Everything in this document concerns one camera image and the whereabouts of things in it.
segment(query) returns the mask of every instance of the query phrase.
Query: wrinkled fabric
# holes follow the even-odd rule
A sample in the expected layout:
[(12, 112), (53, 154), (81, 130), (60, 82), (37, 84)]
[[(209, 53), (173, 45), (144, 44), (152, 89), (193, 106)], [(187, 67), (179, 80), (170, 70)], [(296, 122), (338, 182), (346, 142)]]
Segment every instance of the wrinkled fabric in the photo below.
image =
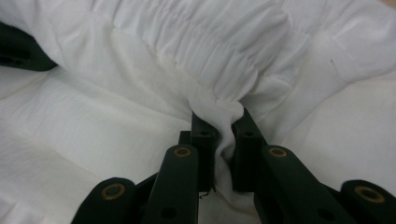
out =
[[(295, 151), (323, 183), (338, 189), (363, 178), (395, 193), (387, 122), (394, 120), (395, 20), (393, 9), (369, 0), (0, 2), (0, 21), (33, 35), (61, 66), (30, 77), (2, 68), (2, 143), (15, 142), (8, 148), (15, 155), (53, 152), (37, 152), (21, 172), (70, 161), (54, 162), (48, 176), (85, 180), (69, 203), (44, 189), (29, 200), (13, 190), (22, 176), (3, 172), (0, 220), (69, 222), (99, 179), (138, 183), (158, 171), (194, 111), (221, 133), (218, 193), (200, 201), (199, 222), (258, 223), (251, 195), (232, 191), (227, 164), (230, 126), (243, 106), (268, 142)], [(18, 147), (24, 141), (37, 144), (26, 152)], [(24, 160), (0, 165), (13, 169)], [(48, 181), (35, 175), (33, 184)], [(70, 188), (52, 179), (50, 186)], [(56, 209), (64, 214), (52, 214)]]

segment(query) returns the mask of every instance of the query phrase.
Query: white fabric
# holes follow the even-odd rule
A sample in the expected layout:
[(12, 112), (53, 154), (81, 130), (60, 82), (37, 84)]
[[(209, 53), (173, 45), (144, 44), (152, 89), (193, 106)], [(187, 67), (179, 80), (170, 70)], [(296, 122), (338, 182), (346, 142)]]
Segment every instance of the white fabric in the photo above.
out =
[(192, 110), (222, 134), (220, 193), (200, 201), (200, 223), (258, 223), (226, 164), (239, 100), (323, 183), (363, 178), (396, 193), (396, 17), (379, 2), (21, 0), (0, 2), (0, 21), (62, 67), (0, 70), (2, 223), (67, 223), (101, 179), (138, 183)]

